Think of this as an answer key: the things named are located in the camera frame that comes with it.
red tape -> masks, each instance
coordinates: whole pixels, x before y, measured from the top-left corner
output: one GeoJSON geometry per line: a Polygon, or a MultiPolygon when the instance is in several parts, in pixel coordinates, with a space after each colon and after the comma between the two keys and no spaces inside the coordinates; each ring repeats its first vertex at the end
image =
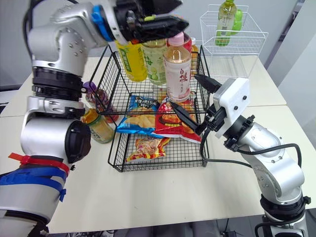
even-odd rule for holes
{"type": "Polygon", "coordinates": [[[56,160],[50,160],[50,159],[36,159],[32,158],[30,156],[22,156],[16,153],[11,153],[9,158],[15,159],[20,161],[21,164],[41,164],[41,165],[50,165],[50,166],[55,166],[58,167],[62,170],[64,170],[68,176],[69,174],[69,167],[66,166],[64,163],[56,161],[56,160]]]}

white wall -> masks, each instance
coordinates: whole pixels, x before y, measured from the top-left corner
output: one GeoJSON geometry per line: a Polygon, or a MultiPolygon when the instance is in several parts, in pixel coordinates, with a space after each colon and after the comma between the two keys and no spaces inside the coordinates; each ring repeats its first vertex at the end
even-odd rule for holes
{"type": "Polygon", "coordinates": [[[316,148],[315,56],[316,34],[278,88],[297,121],[316,148]]]}
{"type": "MultiPolygon", "coordinates": [[[[187,32],[201,40],[199,17],[207,11],[208,4],[221,4],[224,0],[183,0],[184,4],[174,11],[190,23],[187,32]]],[[[249,5],[249,12],[263,31],[269,32],[260,59],[265,63],[278,40],[297,0],[235,0],[236,4],[249,5]]],[[[91,0],[94,4],[102,0],[91,0]]],[[[66,4],[65,0],[47,0],[35,10],[34,25],[49,21],[49,16],[66,4]]],[[[0,0],[0,85],[22,84],[31,72],[31,61],[22,37],[22,18],[28,0],[0,0]]],[[[94,51],[90,56],[98,55],[94,51]]]]}
{"type": "Polygon", "coordinates": [[[316,1],[306,0],[291,29],[268,67],[268,72],[277,86],[300,57],[316,34],[316,1]]]}

blue tape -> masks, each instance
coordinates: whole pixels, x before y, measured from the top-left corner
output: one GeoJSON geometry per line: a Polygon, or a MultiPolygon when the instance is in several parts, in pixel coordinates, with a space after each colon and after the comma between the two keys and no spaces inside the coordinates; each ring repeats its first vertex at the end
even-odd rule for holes
{"type": "Polygon", "coordinates": [[[32,176],[58,176],[66,181],[66,172],[57,167],[35,167],[17,169],[10,174],[29,174],[32,176]]]}
{"type": "Polygon", "coordinates": [[[110,38],[110,36],[105,28],[104,21],[103,21],[103,18],[102,18],[100,11],[101,11],[100,5],[95,5],[93,7],[92,14],[91,14],[92,21],[99,27],[99,30],[100,30],[102,36],[105,38],[105,40],[107,42],[111,42],[111,41],[113,41],[113,39],[110,38]]]}
{"type": "Polygon", "coordinates": [[[58,176],[66,180],[66,173],[59,168],[43,167],[43,168],[27,168],[18,169],[7,175],[0,177],[1,185],[16,185],[16,184],[38,184],[45,185],[56,189],[60,193],[59,200],[63,201],[66,194],[66,189],[63,186],[50,178],[44,176],[58,176]]]}

potato chips bag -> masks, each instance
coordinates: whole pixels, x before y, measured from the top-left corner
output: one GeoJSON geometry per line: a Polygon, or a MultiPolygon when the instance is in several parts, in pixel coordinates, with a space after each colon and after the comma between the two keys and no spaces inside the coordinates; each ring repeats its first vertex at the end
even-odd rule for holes
{"type": "Polygon", "coordinates": [[[166,152],[163,149],[171,138],[145,138],[136,139],[136,151],[133,152],[126,161],[147,161],[158,157],[165,157],[166,152]]]}
{"type": "Polygon", "coordinates": [[[117,132],[150,135],[162,138],[163,136],[152,134],[155,130],[155,115],[147,115],[158,110],[159,103],[149,97],[132,95],[128,106],[128,113],[120,122],[117,132]]]}

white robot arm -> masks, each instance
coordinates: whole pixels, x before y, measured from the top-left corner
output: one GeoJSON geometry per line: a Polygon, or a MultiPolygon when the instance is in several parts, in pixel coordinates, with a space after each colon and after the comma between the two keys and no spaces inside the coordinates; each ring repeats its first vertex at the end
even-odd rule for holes
{"type": "Polygon", "coordinates": [[[265,211],[264,222],[255,228],[256,237],[259,237],[260,227],[263,227],[265,237],[308,237],[305,204],[309,204],[311,199],[302,194],[304,174],[298,145],[284,144],[278,134],[253,122],[254,116],[241,116],[249,104],[248,79],[228,79],[221,85],[204,75],[196,75],[195,78],[213,93],[214,104],[207,110],[204,122],[196,124],[182,107],[173,102],[171,105],[179,118],[197,134],[205,130],[200,146],[200,154],[205,161],[242,164],[255,172],[262,193],[260,204],[265,211]],[[211,131],[215,131],[218,138],[227,138],[225,147],[241,153],[249,164],[205,158],[204,143],[211,131]],[[288,147],[297,150],[298,163],[286,152],[288,147]]]}
{"type": "Polygon", "coordinates": [[[188,23],[162,15],[179,0],[103,0],[65,6],[47,25],[32,28],[31,0],[23,26],[32,58],[34,96],[28,97],[21,146],[25,156],[11,154],[21,166],[0,175],[0,236],[39,236],[47,231],[73,163],[90,150],[90,130],[79,118],[84,114],[84,65],[90,49],[118,40],[121,44],[172,37],[188,23]],[[157,14],[150,21],[146,16],[157,14]]]}

